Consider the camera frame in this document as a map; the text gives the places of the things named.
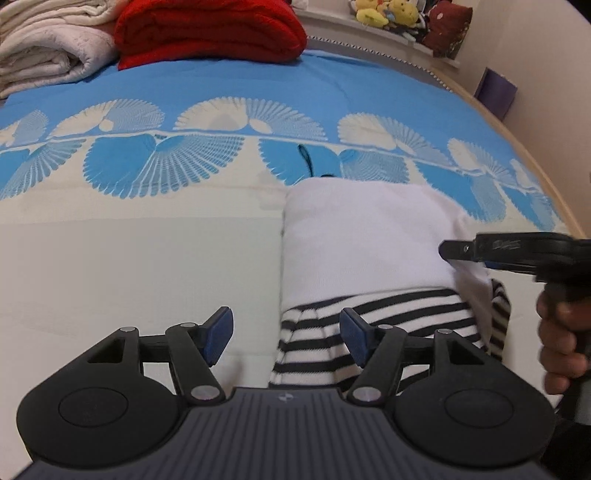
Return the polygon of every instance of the finger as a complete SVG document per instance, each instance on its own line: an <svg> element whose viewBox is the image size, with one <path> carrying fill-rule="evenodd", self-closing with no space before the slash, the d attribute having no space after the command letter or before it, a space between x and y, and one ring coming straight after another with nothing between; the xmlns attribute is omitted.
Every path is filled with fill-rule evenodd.
<svg viewBox="0 0 591 480"><path fill-rule="evenodd" d="M559 374L569 378L578 378L587 371L587 358L582 353L563 355L548 347L540 350L540 363L544 369L552 374Z"/></svg>
<svg viewBox="0 0 591 480"><path fill-rule="evenodd" d="M573 332L549 320L540 322L538 336L544 346L563 355L573 353L577 347L577 338Z"/></svg>
<svg viewBox="0 0 591 480"><path fill-rule="evenodd" d="M550 395L559 395L566 392L570 386L570 380L562 375L546 374L544 377L544 390Z"/></svg>
<svg viewBox="0 0 591 480"><path fill-rule="evenodd" d="M591 330L591 299L559 303L556 318L569 330Z"/></svg>
<svg viewBox="0 0 591 480"><path fill-rule="evenodd" d="M538 312L540 318L548 320L550 309L548 308L548 295L545 291L540 293L540 296L538 297L538 302L535 305L535 311Z"/></svg>

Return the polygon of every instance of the white towel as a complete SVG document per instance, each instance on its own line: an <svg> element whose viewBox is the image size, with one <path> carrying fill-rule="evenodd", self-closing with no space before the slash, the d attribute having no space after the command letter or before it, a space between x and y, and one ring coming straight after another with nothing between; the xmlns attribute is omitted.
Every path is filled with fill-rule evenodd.
<svg viewBox="0 0 591 480"><path fill-rule="evenodd" d="M102 25L116 20L129 0L14 0L0 9L0 41L37 22Z"/></svg>
<svg viewBox="0 0 591 480"><path fill-rule="evenodd" d="M439 256L446 239L470 239L468 216L427 186L312 178L284 210L281 310L344 296L451 288L491 335L492 287L479 264Z"/></svg>
<svg viewBox="0 0 591 480"><path fill-rule="evenodd" d="M30 88L77 82L117 57L110 25L36 25L14 32L0 44L0 98Z"/></svg>

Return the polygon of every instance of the wall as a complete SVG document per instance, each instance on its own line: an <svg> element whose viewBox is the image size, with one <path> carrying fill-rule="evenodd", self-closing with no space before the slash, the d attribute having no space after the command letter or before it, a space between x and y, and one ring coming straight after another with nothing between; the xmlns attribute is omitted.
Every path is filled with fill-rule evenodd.
<svg viewBox="0 0 591 480"><path fill-rule="evenodd" d="M518 86L505 125L591 236L591 24L566 0L480 0L457 59L470 92L486 66Z"/></svg>

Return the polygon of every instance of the stuffed toy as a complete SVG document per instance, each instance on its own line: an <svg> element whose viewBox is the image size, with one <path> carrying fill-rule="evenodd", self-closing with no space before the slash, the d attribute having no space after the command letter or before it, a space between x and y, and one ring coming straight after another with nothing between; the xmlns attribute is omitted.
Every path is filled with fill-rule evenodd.
<svg viewBox="0 0 591 480"><path fill-rule="evenodd" d="M391 21L405 27L416 27L420 18L416 5L407 0L391 0L388 3L388 12L394 16Z"/></svg>
<svg viewBox="0 0 591 480"><path fill-rule="evenodd" d="M369 25L370 27L384 28L388 25L388 19L373 8L357 10L356 18L363 25Z"/></svg>
<svg viewBox="0 0 591 480"><path fill-rule="evenodd" d="M422 43L433 50L434 57L455 58L470 28L472 8L441 0L427 14L429 33Z"/></svg>
<svg viewBox="0 0 591 480"><path fill-rule="evenodd" d="M355 0L356 13L360 10L371 9L375 10L376 12L380 13L383 17L385 17L386 8L387 6L384 3L384 0Z"/></svg>

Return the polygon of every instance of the black and white striped fabric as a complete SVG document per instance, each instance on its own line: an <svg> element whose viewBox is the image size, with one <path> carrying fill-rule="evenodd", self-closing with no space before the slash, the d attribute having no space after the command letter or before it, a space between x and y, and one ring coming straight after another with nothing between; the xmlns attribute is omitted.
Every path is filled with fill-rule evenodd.
<svg viewBox="0 0 591 480"><path fill-rule="evenodd" d="M347 391L361 369L339 332L339 314L353 308L371 325L387 323L414 336L432 338L438 328L456 331L502 359L511 304L503 285L493 281L492 337L484 342L470 306L448 288L381 292L326 300L285 312L270 387L338 387ZM406 367L399 390L428 375L428 366Z"/></svg>

